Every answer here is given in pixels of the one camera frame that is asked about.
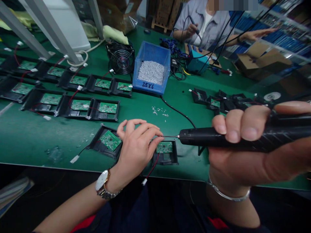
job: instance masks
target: wooden pallet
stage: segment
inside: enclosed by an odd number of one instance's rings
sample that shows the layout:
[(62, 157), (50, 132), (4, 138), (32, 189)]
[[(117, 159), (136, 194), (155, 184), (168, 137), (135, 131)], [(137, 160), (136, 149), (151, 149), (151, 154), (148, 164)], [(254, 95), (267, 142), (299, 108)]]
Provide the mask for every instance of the wooden pallet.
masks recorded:
[(164, 33), (166, 33), (168, 30), (171, 31), (168, 27), (157, 24), (156, 23), (156, 16), (153, 17), (152, 23), (151, 23), (151, 28), (154, 29), (155, 26), (163, 28), (164, 29)]

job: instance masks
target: blue box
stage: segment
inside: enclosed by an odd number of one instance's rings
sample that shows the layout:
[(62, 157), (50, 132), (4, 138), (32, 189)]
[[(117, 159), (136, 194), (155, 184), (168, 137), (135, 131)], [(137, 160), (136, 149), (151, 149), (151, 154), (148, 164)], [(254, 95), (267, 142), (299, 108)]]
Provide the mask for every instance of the blue box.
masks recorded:
[[(138, 73), (142, 61), (154, 61), (164, 66), (162, 85), (148, 83), (138, 79)], [(142, 42), (138, 55), (135, 59), (135, 68), (133, 76), (133, 88), (141, 91), (147, 91), (154, 94), (163, 95), (171, 70), (171, 50), (157, 46), (146, 41)]]

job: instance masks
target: cooling fan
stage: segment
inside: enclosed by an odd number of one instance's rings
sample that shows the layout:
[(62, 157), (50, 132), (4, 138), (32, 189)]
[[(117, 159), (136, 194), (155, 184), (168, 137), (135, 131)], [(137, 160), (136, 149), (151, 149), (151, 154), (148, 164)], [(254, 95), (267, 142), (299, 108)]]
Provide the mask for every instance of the cooling fan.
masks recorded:
[(131, 45), (107, 44), (110, 65), (118, 74), (129, 74), (134, 70), (135, 51)]

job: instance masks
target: handwritten label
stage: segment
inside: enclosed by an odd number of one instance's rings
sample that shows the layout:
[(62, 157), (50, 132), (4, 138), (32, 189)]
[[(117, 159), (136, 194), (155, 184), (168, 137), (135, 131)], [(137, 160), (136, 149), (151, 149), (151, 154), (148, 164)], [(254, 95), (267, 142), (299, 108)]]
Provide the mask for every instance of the handwritten label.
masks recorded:
[(153, 89), (153, 86), (154, 86), (153, 83), (146, 83), (146, 82), (143, 82), (143, 87), (147, 87), (147, 88), (149, 88), (149, 89)]

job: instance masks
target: metal frame pole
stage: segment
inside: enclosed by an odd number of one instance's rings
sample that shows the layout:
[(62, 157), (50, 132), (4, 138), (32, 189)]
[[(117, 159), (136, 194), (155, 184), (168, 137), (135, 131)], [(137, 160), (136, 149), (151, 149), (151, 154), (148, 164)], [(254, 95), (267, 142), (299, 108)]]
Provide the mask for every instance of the metal frame pole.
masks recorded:
[(0, 0), (0, 18), (18, 35), (40, 58), (49, 59), (54, 53), (49, 53), (15, 17), (10, 9)]
[(104, 39), (103, 23), (101, 21), (101, 16), (99, 13), (97, 1), (96, 0), (88, 0), (88, 4), (90, 5), (91, 11), (92, 11), (92, 15), (93, 15), (93, 19), (94, 19), (94, 22), (95, 22), (95, 25), (97, 28), (98, 36), (101, 40), (103, 40)]
[(61, 52), (68, 55), (69, 59), (73, 61), (74, 64), (79, 64), (80, 61), (43, 0), (25, 0), (25, 2), (36, 15)]

